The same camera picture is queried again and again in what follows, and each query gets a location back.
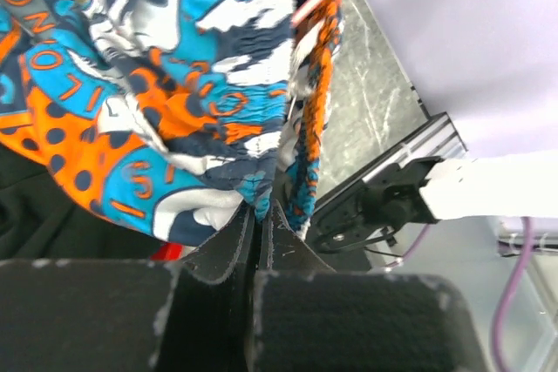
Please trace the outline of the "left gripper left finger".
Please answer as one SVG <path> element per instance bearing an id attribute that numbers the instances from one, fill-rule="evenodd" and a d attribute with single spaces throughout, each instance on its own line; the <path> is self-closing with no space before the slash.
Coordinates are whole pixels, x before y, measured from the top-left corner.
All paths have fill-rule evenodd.
<path id="1" fill-rule="evenodd" d="M 253 214 L 186 259 L 7 260 L 4 371 L 243 371 Z"/>

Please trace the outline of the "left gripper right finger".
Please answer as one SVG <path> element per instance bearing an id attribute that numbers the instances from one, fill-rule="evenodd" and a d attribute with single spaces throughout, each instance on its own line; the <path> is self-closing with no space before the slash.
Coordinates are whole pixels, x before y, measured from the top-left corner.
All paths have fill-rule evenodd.
<path id="1" fill-rule="evenodd" d="M 430 274 L 336 273 L 274 203 L 253 292 L 255 371 L 481 371 L 466 300 Z"/>

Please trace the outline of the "orange blue patterned shorts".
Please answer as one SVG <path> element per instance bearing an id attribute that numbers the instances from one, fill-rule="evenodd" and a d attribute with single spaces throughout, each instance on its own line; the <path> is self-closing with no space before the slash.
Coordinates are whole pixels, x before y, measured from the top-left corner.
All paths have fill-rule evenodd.
<path id="1" fill-rule="evenodd" d="M 1 143 L 84 209 L 198 246 L 292 183 L 316 204 L 341 0 L 1 0 Z"/>

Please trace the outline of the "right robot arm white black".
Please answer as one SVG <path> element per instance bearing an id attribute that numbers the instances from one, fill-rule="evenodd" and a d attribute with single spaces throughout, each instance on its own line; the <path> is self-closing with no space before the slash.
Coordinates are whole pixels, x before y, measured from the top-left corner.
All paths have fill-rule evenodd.
<path id="1" fill-rule="evenodd" d="M 556 152 L 425 157 L 405 166 L 389 164 L 345 187 L 316 213 L 313 245 L 320 254 L 338 254 L 390 239 L 409 223 L 556 215 Z"/>

